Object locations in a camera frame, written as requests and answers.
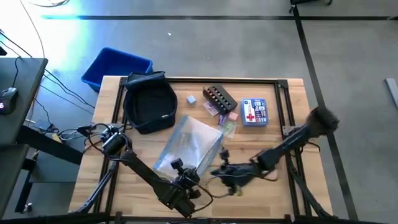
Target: black metal frame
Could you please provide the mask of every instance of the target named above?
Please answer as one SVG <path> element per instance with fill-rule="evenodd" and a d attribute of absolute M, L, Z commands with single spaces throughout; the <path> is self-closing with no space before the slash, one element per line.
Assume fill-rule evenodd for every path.
<path fill-rule="evenodd" d="M 314 1 L 319 1 L 319 0 L 290 0 L 291 7 L 289 9 L 289 13 L 292 13 L 298 4 L 309 3 L 309 2 L 314 2 Z M 328 0 L 328 2 L 325 2 L 325 4 L 327 6 L 330 6 L 332 3 L 333 3 L 333 0 Z"/>
<path fill-rule="evenodd" d="M 41 216 L 32 218 L 16 218 L 10 220 L 1 220 L 3 224 L 36 224 L 36 223 L 109 223 L 113 221 L 115 224 L 122 224 L 125 222 L 164 222 L 170 220 L 173 222 L 187 222 L 183 218 L 170 218 L 170 217 L 124 217 L 121 212 L 116 212 L 115 215 L 110 215 L 105 212 L 101 213 L 71 213 L 68 215 L 52 215 Z M 275 219 L 257 219 L 257 218 L 192 218 L 189 223 L 196 224 L 209 224 L 209 223 L 263 223 L 263 224 L 292 224 L 290 215 L 285 215 L 284 218 Z"/>
<path fill-rule="evenodd" d="M 76 165 L 80 165 L 83 153 L 65 144 L 54 141 L 47 136 L 38 133 L 37 131 L 27 127 L 21 126 L 16 141 L 19 144 L 28 144 L 34 149 L 38 149 L 42 152 L 55 156 L 64 161 L 71 162 Z M 32 190 L 33 183 L 30 181 L 30 177 L 34 171 L 36 165 L 36 158 L 25 159 L 22 169 L 27 170 L 28 174 L 25 178 L 24 185 L 21 190 L 21 194 L 18 198 L 15 212 L 23 213 L 25 211 L 25 205 L 29 198 L 30 190 Z"/>
<path fill-rule="evenodd" d="M 118 114 L 121 106 L 121 100 L 123 96 L 123 91 L 124 91 L 124 83 L 126 82 L 127 77 L 122 77 L 119 82 L 119 87 L 118 87 L 118 94 L 116 97 L 116 102 L 115 102 L 115 108 L 113 111 L 112 115 L 112 123 L 117 123 L 118 122 Z M 282 105 L 282 100 L 281 100 L 281 94 L 280 91 L 281 89 L 284 92 L 285 96 L 285 103 L 287 105 L 287 114 L 288 114 L 288 119 L 289 119 L 289 124 L 290 126 L 295 126 L 295 121 L 294 121 L 294 114 L 293 114 L 293 108 L 292 108 L 292 102 L 290 100 L 290 94 L 289 94 L 289 85 L 287 83 L 287 80 L 266 80 L 266 79 L 245 79 L 245 78 L 234 78 L 234 79 L 227 79 L 227 78 L 168 78 L 168 81 L 170 83 L 235 83 L 235 84 L 263 84 L 263 85 L 273 85 L 274 90 L 275 90 L 275 97 L 276 97 L 276 102 L 277 102 L 277 110 L 279 114 L 279 124 L 280 124 L 280 131 L 282 138 L 284 139 L 284 132 L 283 132 L 283 126 L 286 125 L 285 123 L 285 116 L 284 116 L 284 109 Z M 123 118 L 122 122 L 124 124 L 127 123 L 126 119 Z M 296 164 L 297 164 L 297 170 L 298 173 L 300 174 L 301 178 L 305 182 L 305 176 L 304 176 L 304 169 L 303 169 L 303 162 L 301 155 L 299 153 L 300 149 L 295 149 L 295 158 L 296 158 Z M 286 161 L 291 160 L 292 157 L 290 154 L 287 154 L 285 157 Z M 102 170 L 106 170 L 108 168 L 108 161 L 104 160 Z M 290 196 L 292 198 L 292 207 L 293 207 L 293 213 L 294 216 L 299 216 L 300 215 L 300 209 L 299 209 L 299 201 L 297 198 L 297 192 L 295 188 L 295 182 L 291 174 L 289 173 L 289 169 L 287 169 L 287 174 L 289 177 L 289 189 L 290 189 Z M 116 179 L 118 176 L 118 171 L 114 173 L 114 176 L 112 176 L 111 183 L 109 185 L 109 194 L 108 198 L 106 201 L 106 208 L 105 212 L 110 213 L 112 209 L 112 204 L 113 204 L 113 196 L 114 196 L 114 191 L 116 187 Z M 99 212 L 100 209 L 100 203 L 101 203 L 101 197 L 98 199 L 98 202 L 95 205 L 94 212 Z M 305 215 L 311 216 L 311 207 L 310 204 L 307 202 L 306 198 L 303 197 L 303 203 L 304 203 L 304 210 L 305 210 Z M 170 217 L 133 217 L 133 216 L 123 216 L 123 220 L 127 221 L 141 221 L 141 222 L 153 222 L 153 221 L 170 221 L 170 222 L 177 222 L 177 221 L 182 221 L 184 218 L 170 218 Z M 235 222 L 235 223 L 291 223 L 290 217 L 285 217 L 281 219 L 275 219 L 275 218 L 202 218 L 202 220 L 206 223 L 210 222 Z"/>

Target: metal bar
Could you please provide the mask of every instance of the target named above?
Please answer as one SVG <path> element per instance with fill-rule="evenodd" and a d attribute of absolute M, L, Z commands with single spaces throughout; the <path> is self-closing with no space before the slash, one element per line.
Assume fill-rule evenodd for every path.
<path fill-rule="evenodd" d="M 291 0 L 291 4 L 303 4 L 303 3 L 308 3 L 308 2 L 313 2 L 313 1 L 318 1 L 318 0 Z"/>
<path fill-rule="evenodd" d="M 247 79 L 247 78 L 234 78 L 234 79 L 223 79 L 223 78 L 167 78 L 170 83 L 236 83 L 236 84 L 274 84 L 277 80 L 265 80 L 265 79 Z"/>
<path fill-rule="evenodd" d="M 282 108 L 282 100 L 280 99 L 280 91 L 279 91 L 279 84 L 275 83 L 275 97 L 276 97 L 276 102 L 277 102 L 277 109 L 278 109 L 278 114 L 279 114 L 279 123 L 280 123 L 280 132 L 282 135 L 282 139 L 285 139 L 284 131 L 283 131 L 283 126 L 285 126 L 285 117 L 284 117 L 284 111 Z M 293 214 L 294 216 L 300 215 L 300 210 L 299 210 L 299 202 L 297 199 L 297 193 L 296 193 L 296 187 L 294 183 L 294 179 L 289 173 L 289 161 L 291 161 L 292 158 L 289 153 L 285 155 L 285 161 L 286 161 L 286 166 L 287 168 L 287 177 L 289 180 L 289 189 L 290 189 L 290 196 L 292 197 L 292 206 L 293 206 Z"/>
<path fill-rule="evenodd" d="M 83 153 L 65 144 L 54 141 L 47 136 L 22 126 L 17 136 L 19 144 L 28 144 L 30 147 L 53 155 L 59 159 L 80 165 Z"/>
<path fill-rule="evenodd" d="M 126 113 L 125 113 L 125 112 L 123 112 L 122 122 L 123 122 L 124 125 L 127 124 L 127 116 L 126 116 Z"/>
<path fill-rule="evenodd" d="M 303 24 L 300 18 L 299 10 L 297 7 L 293 10 L 295 23 L 297 27 L 298 37 L 300 39 L 300 43 L 303 49 L 304 58 L 307 63 L 308 71 L 310 74 L 312 87 L 315 92 L 315 97 L 317 98 L 318 106 L 320 108 L 325 108 L 325 100 L 323 99 L 322 91 L 320 88 L 319 80 L 317 77 L 317 73 L 315 71 L 315 66 L 313 64 L 312 56 L 310 49 L 308 47 L 307 39 L 305 38 Z M 351 190 L 349 189 L 347 176 L 343 167 L 343 161 L 340 157 L 340 152 L 337 147 L 337 142 L 335 139 L 335 135 L 333 133 L 329 133 L 326 135 L 328 138 L 328 143 L 330 147 L 330 152 L 333 157 L 333 163 L 335 165 L 338 181 L 340 184 L 341 192 L 343 193 L 344 202 L 346 205 L 348 217 L 350 220 L 358 220 L 358 214 L 356 213 L 355 204 L 353 200 L 353 196 L 351 194 Z"/>
<path fill-rule="evenodd" d="M 25 158 L 24 163 L 22 164 L 22 169 L 33 171 L 35 166 L 36 166 L 36 161 L 34 161 L 33 159 Z"/>
<path fill-rule="evenodd" d="M 291 126 L 295 126 L 292 101 L 290 99 L 290 93 L 289 93 L 288 87 L 284 88 L 284 93 L 285 93 L 285 100 L 286 100 L 286 107 L 287 107 L 287 115 L 289 117 L 289 123 Z M 301 176 L 303 182 L 305 183 L 304 165 L 303 165 L 303 160 L 301 157 L 300 149 L 296 147 L 294 149 L 294 153 L 295 153 L 295 158 L 296 158 L 296 163 L 297 163 L 298 174 L 299 174 L 299 176 Z M 310 203 L 308 202 L 308 200 L 305 197 L 303 192 L 302 192 L 302 195 L 303 195 L 303 203 L 304 203 L 304 212 L 306 215 L 310 216 L 310 215 L 312 215 Z"/>
<path fill-rule="evenodd" d="M 127 120 L 124 119 L 123 132 L 126 131 L 126 124 L 127 124 Z M 109 184 L 108 197 L 106 198 L 106 205 L 105 205 L 105 212 L 108 214 L 110 214 L 111 210 L 112 210 L 114 191 L 116 188 L 116 181 L 118 179 L 118 172 L 119 172 L 119 163 L 116 164 L 115 171 L 114 171 L 114 174 L 111 179 L 111 183 Z"/>
<path fill-rule="evenodd" d="M 184 222 L 197 223 L 203 220 L 208 220 L 208 223 L 270 223 L 270 224 L 288 224 L 292 223 L 291 219 L 285 218 L 178 218 L 178 217 L 134 217 L 122 216 L 122 221 L 127 222 Z"/>
<path fill-rule="evenodd" d="M 106 157 L 104 157 L 104 159 L 103 159 L 103 161 L 102 161 L 101 173 L 100 173 L 100 175 L 99 175 L 99 181 L 98 181 L 98 183 L 101 182 L 101 180 L 102 180 L 102 178 L 104 177 L 106 171 L 108 170 L 108 164 L 109 164 L 108 159 L 107 159 Z M 100 212 L 101 201 L 102 201 L 102 194 L 103 194 L 103 192 L 100 192 L 100 193 L 98 194 L 98 198 L 97 198 L 97 200 L 96 200 L 95 203 L 94 203 L 94 209 L 93 209 L 93 212 L 94 212 L 94 213 Z"/>
<path fill-rule="evenodd" d="M 101 223 L 111 219 L 109 214 L 105 213 L 69 213 L 67 215 L 49 215 L 29 218 L 12 218 L 1 220 L 2 224 L 42 224 L 42 223 Z"/>
<path fill-rule="evenodd" d="M 121 212 L 116 212 L 116 215 L 114 216 L 114 224 L 123 224 Z"/>
<path fill-rule="evenodd" d="M 119 115 L 119 110 L 120 110 L 120 103 L 122 100 L 122 94 L 123 94 L 123 80 L 124 77 L 120 78 L 119 81 L 119 89 L 118 89 L 118 94 L 116 95 L 116 102 L 113 108 L 113 114 L 112 114 L 112 123 L 117 123 L 118 122 L 118 115 Z"/>
<path fill-rule="evenodd" d="M 30 190 L 32 190 L 33 183 L 29 182 L 31 171 L 29 171 L 26 176 L 24 186 L 22 187 L 21 194 L 19 195 L 19 199 L 17 205 L 15 206 L 15 212 L 24 213 L 25 205 L 27 203 L 27 199 L 29 198 Z"/>

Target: desk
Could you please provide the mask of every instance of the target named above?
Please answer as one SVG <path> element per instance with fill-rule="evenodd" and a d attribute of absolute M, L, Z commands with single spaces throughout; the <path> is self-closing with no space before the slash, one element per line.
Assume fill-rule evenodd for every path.
<path fill-rule="evenodd" d="M 12 82 L 16 74 L 15 61 L 15 58 L 0 58 L 0 91 L 12 86 Z M 17 59 L 19 72 L 15 82 L 15 88 L 18 90 L 16 108 L 9 115 L 0 115 L 0 126 L 2 127 L 0 129 L 0 146 L 9 146 L 16 142 L 27 144 L 42 152 L 46 152 L 57 158 L 79 165 L 82 157 L 82 153 L 80 151 L 56 142 L 33 129 L 23 126 L 30 104 L 32 103 L 40 85 L 47 62 L 48 60 L 46 58 Z M 2 195 L 7 196 L 12 193 L 12 189 L 15 185 L 14 180 L 17 179 L 21 167 L 29 171 L 15 212 L 24 211 L 30 189 L 32 188 L 32 182 L 29 179 L 34 170 L 35 161 L 32 159 L 26 159 L 26 152 L 26 150 L 17 149 L 0 151 L 2 159 L 13 159 L 11 164 L 14 164 L 14 166 L 8 166 L 7 172 L 4 172 L 3 170 L 0 172 L 0 179 L 2 179 L 2 175 L 15 176 L 4 179 L 12 181 L 1 182 L 1 184 L 4 185 L 4 189 L 7 189 L 1 191 Z"/>
<path fill-rule="evenodd" d="M 110 123 L 113 116 L 115 99 L 118 94 L 120 77 L 104 77 L 103 85 L 99 93 L 96 109 L 93 117 L 95 123 Z M 294 118 L 297 124 L 303 123 L 310 109 L 307 96 L 301 79 L 288 79 L 290 99 L 293 107 Z M 212 117 L 204 109 L 204 97 L 201 95 L 202 87 L 209 83 L 171 83 L 178 97 L 177 121 L 184 114 L 188 114 L 199 121 L 210 126 L 216 126 L 218 117 Z M 265 128 L 244 128 L 241 118 L 238 119 L 238 127 L 233 139 L 225 139 L 224 146 L 230 150 L 230 162 L 247 162 L 248 159 L 261 149 L 275 147 L 280 144 L 280 124 L 276 110 L 275 90 L 273 86 L 252 84 L 223 84 L 239 105 L 242 98 L 266 98 L 269 110 L 269 124 Z M 197 99 L 196 106 L 187 104 L 185 98 L 194 95 Z M 159 158 L 173 129 L 166 129 L 152 134 L 141 135 L 136 130 L 127 131 L 126 134 L 132 139 L 134 152 L 149 167 L 153 167 Z M 103 156 L 100 152 L 89 149 L 83 156 L 75 190 L 73 193 L 70 210 L 78 209 L 95 189 L 101 172 Z M 331 205 L 325 176 L 323 174 L 320 153 L 312 146 L 306 146 L 302 154 L 308 188 L 323 208 L 331 213 Z M 214 165 L 221 163 L 219 158 L 213 162 Z M 281 159 L 277 169 L 278 181 L 267 182 L 255 179 L 243 188 L 241 197 L 216 198 L 208 208 L 195 213 L 194 217 L 211 218 L 283 218 L 285 214 L 292 214 L 292 202 L 289 192 L 289 183 L 285 160 Z M 122 212 L 124 216 L 136 217 L 181 217 L 181 215 L 169 210 L 162 205 L 149 187 L 128 167 L 121 165 L 116 181 L 113 206 L 111 213 Z M 225 193 L 226 187 L 220 180 L 214 180 L 209 184 L 209 190 L 213 194 Z M 101 201 L 100 211 L 104 211 L 108 188 L 105 189 Z M 299 196 L 300 211 L 303 211 L 302 201 Z M 198 207 L 206 204 L 209 198 L 202 196 L 195 200 Z"/>

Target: black cable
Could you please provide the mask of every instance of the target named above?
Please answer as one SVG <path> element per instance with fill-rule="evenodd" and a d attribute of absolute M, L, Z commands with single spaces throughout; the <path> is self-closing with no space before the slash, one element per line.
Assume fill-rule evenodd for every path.
<path fill-rule="evenodd" d="M 45 111 L 45 114 L 47 115 L 47 121 L 48 121 L 50 124 L 52 124 L 51 121 L 50 121 L 49 112 L 45 109 L 45 107 L 43 106 L 43 104 L 41 104 L 39 101 L 37 101 L 36 98 L 34 98 L 34 100 L 36 101 L 36 103 L 38 103 L 38 104 L 43 108 L 43 110 Z"/>
<path fill-rule="evenodd" d="M 314 142 L 307 142 L 307 144 L 311 144 L 311 145 L 317 147 L 319 151 L 321 151 L 321 147 L 318 144 L 315 144 Z"/>
<path fill-rule="evenodd" d="M 15 64 L 15 69 L 17 70 L 17 72 L 16 72 L 15 75 L 14 75 L 14 81 L 12 82 L 12 86 L 11 86 L 11 87 L 14 87 L 14 86 L 15 86 L 15 81 L 17 80 L 17 76 L 18 76 L 18 72 L 19 72 L 19 70 L 18 70 L 18 65 L 17 65 L 17 61 L 18 61 L 19 58 L 21 58 L 21 56 L 18 56 L 17 58 L 15 58 L 14 64 Z"/>
<path fill-rule="evenodd" d="M 32 102 L 32 109 L 30 109 L 30 117 L 29 117 L 29 121 L 32 121 L 32 117 L 33 117 L 33 110 L 35 108 L 35 102 Z"/>
<path fill-rule="evenodd" d="M 98 124 L 92 125 L 92 127 L 91 127 L 90 130 L 89 130 L 89 133 L 91 133 L 91 131 L 94 130 L 94 129 L 95 129 L 97 126 L 99 126 L 99 125 L 106 127 L 106 129 L 109 131 L 109 133 L 111 133 L 111 129 L 109 128 L 109 126 L 106 125 L 106 124 L 104 124 L 104 123 L 98 123 Z M 95 146 L 95 144 L 94 144 L 93 141 L 91 140 L 91 135 L 90 135 L 90 134 L 88 135 L 88 141 L 90 142 L 91 146 L 93 146 L 96 150 L 102 152 L 102 150 L 101 150 L 100 148 L 98 148 L 98 147 Z"/>
<path fill-rule="evenodd" d="M 301 155 L 301 154 L 303 154 L 303 151 L 304 151 L 304 147 L 301 147 L 300 151 L 298 153 L 300 153 L 300 155 Z M 291 152 L 289 152 L 289 153 L 290 153 L 291 157 L 296 157 L 296 155 L 293 155 Z"/>
<path fill-rule="evenodd" d="M 260 178 L 260 179 L 263 179 L 263 180 L 268 180 L 268 181 L 271 181 L 271 182 L 277 181 L 278 179 L 269 179 L 269 178 L 266 178 L 266 176 L 267 176 L 268 174 L 270 174 L 271 172 L 272 172 L 272 171 L 268 171 L 268 172 L 266 172 L 265 174 L 262 174 L 263 176 L 260 176 L 260 175 L 258 175 L 258 174 L 252 173 L 252 172 L 247 172 L 247 173 L 241 174 L 241 175 L 219 174 L 219 175 L 216 175 L 216 176 L 210 178 L 210 180 L 213 180 L 213 179 L 215 179 L 215 178 L 217 178 L 217 177 L 235 177 L 235 178 L 240 178 L 240 177 L 247 177 L 247 176 L 249 176 L 249 175 L 253 175 L 254 177 L 257 177 L 257 178 Z"/>
<path fill-rule="evenodd" d="M 225 197 L 228 197 L 228 196 L 232 196 L 233 194 L 231 194 L 231 193 L 225 193 L 225 194 L 223 194 L 223 195 L 212 195 L 213 196 L 213 198 L 225 198 Z"/>
<path fill-rule="evenodd" d="M 73 104 L 73 105 L 79 107 L 80 109 L 82 109 L 82 110 L 84 110 L 84 111 L 87 111 L 87 113 L 93 114 L 92 112 L 90 112 L 90 111 L 88 111 L 88 110 L 82 108 L 81 106 L 77 105 L 76 103 L 74 103 L 74 102 L 72 102 L 72 101 L 70 101 L 70 100 L 68 100 L 68 99 L 66 99 L 66 98 L 64 98 L 64 97 L 62 97 L 62 96 L 60 96 L 60 95 L 54 93 L 53 91 L 49 90 L 47 87 L 45 87 L 45 86 L 43 86 L 43 85 L 40 85 L 40 86 L 41 86 L 42 88 L 44 88 L 45 90 L 51 92 L 51 93 L 54 94 L 55 96 L 57 96 L 57 97 L 59 97 L 59 98 L 65 100 L 65 101 L 68 101 L 69 103 L 71 103 L 71 104 Z"/>
<path fill-rule="evenodd" d="M 22 3 L 22 0 L 19 0 L 19 2 L 21 3 L 22 7 L 24 8 L 24 10 L 25 10 L 25 12 L 26 12 L 26 14 L 27 14 L 27 17 L 29 17 L 29 20 L 30 20 L 30 22 L 32 23 L 33 28 L 34 28 L 35 31 L 36 31 L 37 37 L 39 38 L 39 41 L 40 41 L 40 45 L 42 46 L 43 58 L 45 58 L 42 38 L 40 37 L 40 34 L 39 34 L 39 32 L 37 31 L 36 26 L 35 26 L 35 24 L 33 23 L 32 18 L 30 17 L 29 13 L 27 12 L 24 3 Z"/>
<path fill-rule="evenodd" d="M 3 34 L 2 32 L 0 32 L 0 34 L 6 38 L 8 41 L 10 41 L 11 43 L 13 43 L 15 46 L 17 46 L 18 48 L 20 48 L 23 52 L 25 52 L 29 57 L 33 58 L 33 56 L 28 53 L 25 49 L 23 49 L 21 46 L 17 45 L 14 41 L 12 41 L 10 38 L 8 38 L 5 34 Z M 53 75 L 51 72 L 49 72 L 47 69 L 45 69 L 46 72 L 48 72 L 51 76 L 53 76 L 58 82 L 60 82 L 60 84 L 65 87 L 65 89 L 67 89 L 68 91 L 70 91 L 71 93 L 75 94 L 76 96 L 74 96 L 75 98 L 80 98 L 82 99 L 86 105 L 95 108 L 94 106 L 90 105 L 89 103 L 87 103 L 81 96 L 79 96 L 77 93 L 75 93 L 74 91 L 71 91 L 70 89 L 68 89 L 55 75 Z"/>
<path fill-rule="evenodd" d="M 44 131 L 43 129 L 40 129 L 39 127 L 35 127 L 35 126 L 33 126 L 32 128 L 37 128 L 39 130 L 40 134 L 48 134 L 48 133 L 58 134 L 60 132 L 60 130 L 58 128 L 53 128 L 53 129 L 51 129 L 51 131 Z"/>
<path fill-rule="evenodd" d="M 68 3 L 68 2 L 69 2 L 69 0 L 64 0 L 64 1 L 57 2 L 57 3 L 51 3 L 50 2 L 49 6 L 41 5 L 41 4 L 37 4 L 37 3 L 33 3 L 33 2 L 29 2 L 29 3 L 31 3 L 31 4 L 33 4 L 35 6 L 40 6 L 40 7 L 57 7 L 57 6 L 62 6 L 64 4 L 66 4 L 66 3 Z"/>
<path fill-rule="evenodd" d="M 92 108 L 95 108 L 94 106 L 92 106 L 92 105 L 90 105 L 89 103 L 87 103 L 87 101 L 85 101 L 79 94 L 77 94 L 77 93 L 75 93 L 74 91 L 71 91 L 70 89 L 68 89 L 68 87 L 66 87 L 66 86 L 61 82 L 61 80 L 59 80 L 55 75 L 53 75 L 53 74 L 52 74 L 51 72 L 49 72 L 47 69 L 45 69 L 45 71 L 48 72 L 51 76 L 53 76 L 54 79 L 56 79 L 56 80 L 61 84 L 61 86 L 63 86 L 66 90 L 68 90 L 69 92 L 71 92 L 71 93 L 73 93 L 74 95 L 76 95 L 76 98 L 80 98 L 80 99 L 83 101 L 84 104 L 86 104 L 86 105 L 88 105 L 88 106 L 90 106 L 90 107 L 92 107 Z"/>
<path fill-rule="evenodd" d="M 133 128 L 133 127 L 131 126 L 131 124 L 126 124 L 126 125 L 121 126 L 119 129 L 124 128 L 125 126 L 130 126 L 130 128 L 126 128 L 125 131 L 131 130 L 131 129 Z"/>
<path fill-rule="evenodd" d="M 8 49 L 10 49 L 11 51 L 13 51 L 16 55 L 20 56 L 19 53 L 17 53 L 14 49 L 8 47 L 3 41 L 0 40 L 0 43 L 2 43 L 4 46 L 6 46 Z"/>
<path fill-rule="evenodd" d="M 44 76 L 45 78 L 47 78 L 48 80 L 50 80 L 51 82 L 53 82 L 54 84 L 58 85 L 58 86 L 61 88 L 61 90 L 63 90 L 66 94 L 75 97 L 78 101 L 80 101 L 80 103 L 83 103 L 84 105 L 89 105 L 89 104 L 88 104 L 87 102 L 85 102 L 84 100 L 81 100 L 80 98 L 76 97 L 75 95 L 73 95 L 73 94 L 71 94 L 71 93 L 68 93 L 68 92 L 63 88 L 63 86 L 61 86 L 61 84 L 59 84 L 59 83 L 57 83 L 56 81 L 52 80 L 50 77 L 46 76 L 45 74 L 43 74 L 43 76 Z"/>
<path fill-rule="evenodd" d="M 93 134 L 92 136 L 90 136 L 90 137 L 94 137 L 94 136 L 97 136 L 97 135 L 100 135 L 100 134 L 102 134 L 102 133 L 96 133 L 96 134 Z M 88 137 L 84 140 L 84 142 L 83 142 L 83 144 L 85 145 L 85 146 L 87 146 L 87 140 L 88 140 Z"/>
<path fill-rule="evenodd" d="M 206 192 L 206 194 L 208 194 L 209 197 L 210 197 L 210 202 L 209 202 L 209 203 L 207 203 L 207 204 L 204 205 L 203 207 L 200 207 L 200 208 L 198 208 L 198 209 L 195 209 L 193 212 L 199 212 L 200 210 L 203 210 L 203 209 L 209 207 L 209 205 L 211 205 L 211 203 L 213 203 L 213 201 L 214 201 L 213 195 L 212 195 L 206 188 L 204 188 L 204 187 L 202 187 L 201 185 L 199 185 L 199 183 L 196 183 L 195 181 L 193 181 L 193 180 L 190 179 L 189 177 L 185 177 L 185 178 L 186 178 L 187 180 L 189 180 L 191 183 L 197 185 L 202 191 Z"/>
<path fill-rule="evenodd" d="M 14 41 L 12 41 L 10 38 L 8 38 L 5 34 L 3 34 L 2 32 L 0 32 L 0 34 L 1 34 L 4 38 L 6 38 L 8 41 L 10 41 L 12 44 L 14 44 L 14 45 L 17 46 L 19 49 L 21 49 L 23 52 L 25 52 L 27 55 L 29 55 L 29 57 L 33 58 L 33 56 L 32 56 L 30 53 L 26 52 L 26 50 L 24 50 L 22 47 L 20 47 L 19 45 L 17 45 Z"/>

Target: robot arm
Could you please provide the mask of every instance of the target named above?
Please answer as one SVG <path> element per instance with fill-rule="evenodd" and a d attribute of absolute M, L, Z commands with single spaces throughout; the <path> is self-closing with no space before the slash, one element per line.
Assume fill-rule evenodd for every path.
<path fill-rule="evenodd" d="M 243 187 L 253 178 L 264 178 L 269 172 L 275 169 L 279 159 L 297 147 L 304 146 L 311 138 L 317 138 L 326 135 L 337 129 L 339 121 L 329 110 L 315 108 L 309 114 L 305 124 L 290 132 L 289 136 L 274 149 L 264 150 L 256 156 L 256 160 L 250 159 L 250 163 L 230 164 L 228 161 L 229 153 L 224 150 L 220 153 L 224 164 L 217 170 L 211 172 L 213 176 L 220 177 L 222 183 L 229 187 L 229 192 L 236 193 L 237 186 Z M 293 166 L 292 161 L 288 161 L 292 175 L 297 185 L 300 187 L 308 202 L 314 208 L 318 216 L 329 217 L 330 215 L 322 209 L 320 204 L 315 200 L 305 182 L 298 175 L 297 170 Z"/>
<path fill-rule="evenodd" d="M 98 195 L 104 189 L 105 185 L 110 180 L 114 173 L 116 162 L 122 162 L 125 166 L 130 167 L 137 175 L 143 178 L 153 189 L 157 198 L 169 209 L 176 209 L 185 218 L 191 217 L 196 211 L 195 205 L 190 199 L 200 196 L 198 190 L 193 190 L 192 187 L 199 183 L 200 178 L 195 169 L 183 169 L 181 159 L 176 159 L 171 162 L 171 166 L 178 170 L 178 177 L 170 182 L 169 180 L 159 177 L 152 169 L 146 166 L 132 150 L 131 140 L 121 133 L 117 128 L 108 128 L 110 136 L 100 150 L 109 160 L 115 161 L 108 172 L 101 179 L 96 190 L 84 205 L 78 209 L 77 213 L 88 213 L 93 206 Z"/>

